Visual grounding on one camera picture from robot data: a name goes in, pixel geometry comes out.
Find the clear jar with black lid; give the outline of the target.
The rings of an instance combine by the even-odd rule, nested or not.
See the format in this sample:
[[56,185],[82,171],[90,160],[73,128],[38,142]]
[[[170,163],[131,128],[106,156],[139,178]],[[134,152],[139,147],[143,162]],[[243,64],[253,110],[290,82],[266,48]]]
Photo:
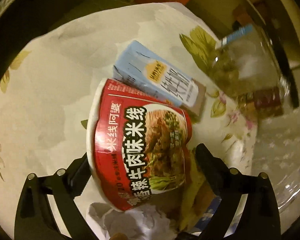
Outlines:
[[281,96],[286,96],[290,90],[272,41],[255,24],[240,27],[223,37],[215,46],[211,67],[215,83],[234,98],[275,87]]

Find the brown jar with black lid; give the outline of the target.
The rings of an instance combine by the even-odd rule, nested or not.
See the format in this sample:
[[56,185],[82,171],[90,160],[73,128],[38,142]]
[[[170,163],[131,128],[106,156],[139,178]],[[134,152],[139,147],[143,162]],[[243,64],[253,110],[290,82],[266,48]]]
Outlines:
[[250,120],[262,120],[288,114],[300,107],[298,88],[285,56],[275,59],[278,80],[275,85],[237,96],[240,111]]

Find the blue snack wrapper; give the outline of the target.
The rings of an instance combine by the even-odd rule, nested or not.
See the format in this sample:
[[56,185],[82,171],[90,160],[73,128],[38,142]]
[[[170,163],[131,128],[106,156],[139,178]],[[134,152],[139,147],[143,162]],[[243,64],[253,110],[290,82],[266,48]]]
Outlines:
[[221,200],[222,199],[220,197],[215,197],[212,200],[212,202],[210,203],[209,207],[204,212],[202,217],[200,217],[200,219],[195,224],[195,226],[191,230],[189,230],[189,233],[200,233],[207,227],[211,218],[215,214],[215,211],[217,210],[218,206],[220,205]]

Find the red instant noodle cup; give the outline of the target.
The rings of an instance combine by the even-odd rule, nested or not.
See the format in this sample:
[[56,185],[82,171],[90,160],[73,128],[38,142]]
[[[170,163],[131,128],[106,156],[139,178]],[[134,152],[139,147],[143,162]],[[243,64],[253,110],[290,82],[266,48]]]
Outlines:
[[127,211],[189,178],[188,113],[113,79],[99,83],[87,121],[87,157],[102,198]]

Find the crumpled white tissue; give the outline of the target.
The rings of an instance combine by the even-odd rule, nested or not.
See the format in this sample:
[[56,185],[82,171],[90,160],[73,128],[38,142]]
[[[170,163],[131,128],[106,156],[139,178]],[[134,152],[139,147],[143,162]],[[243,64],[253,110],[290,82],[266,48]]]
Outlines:
[[170,220],[154,205],[119,212],[104,203],[93,203],[85,220],[98,239],[175,239]]

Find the light blue milk carton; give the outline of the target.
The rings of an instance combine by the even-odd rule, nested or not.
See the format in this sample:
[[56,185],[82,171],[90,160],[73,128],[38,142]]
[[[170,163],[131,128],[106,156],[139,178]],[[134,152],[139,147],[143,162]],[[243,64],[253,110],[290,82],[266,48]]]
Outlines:
[[200,116],[206,87],[134,40],[114,63],[115,79]]

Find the floral white tablecloth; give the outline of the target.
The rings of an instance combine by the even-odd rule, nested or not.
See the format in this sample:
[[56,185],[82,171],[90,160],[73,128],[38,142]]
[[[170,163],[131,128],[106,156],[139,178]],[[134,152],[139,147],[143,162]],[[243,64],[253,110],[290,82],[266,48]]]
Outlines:
[[54,174],[86,151],[82,121],[100,81],[136,40],[207,87],[202,118],[189,147],[204,143],[229,167],[251,174],[256,126],[197,67],[180,35],[212,29],[179,3],[131,5],[95,12],[26,45],[0,85],[0,225],[14,233],[29,173]]

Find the yellow snack wrapper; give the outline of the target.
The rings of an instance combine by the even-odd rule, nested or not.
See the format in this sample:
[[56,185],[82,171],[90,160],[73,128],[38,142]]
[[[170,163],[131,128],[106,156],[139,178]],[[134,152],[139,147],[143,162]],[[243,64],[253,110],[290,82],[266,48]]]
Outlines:
[[195,150],[190,152],[188,181],[171,197],[174,200],[166,215],[175,232],[191,230],[216,198],[210,184],[197,163]]

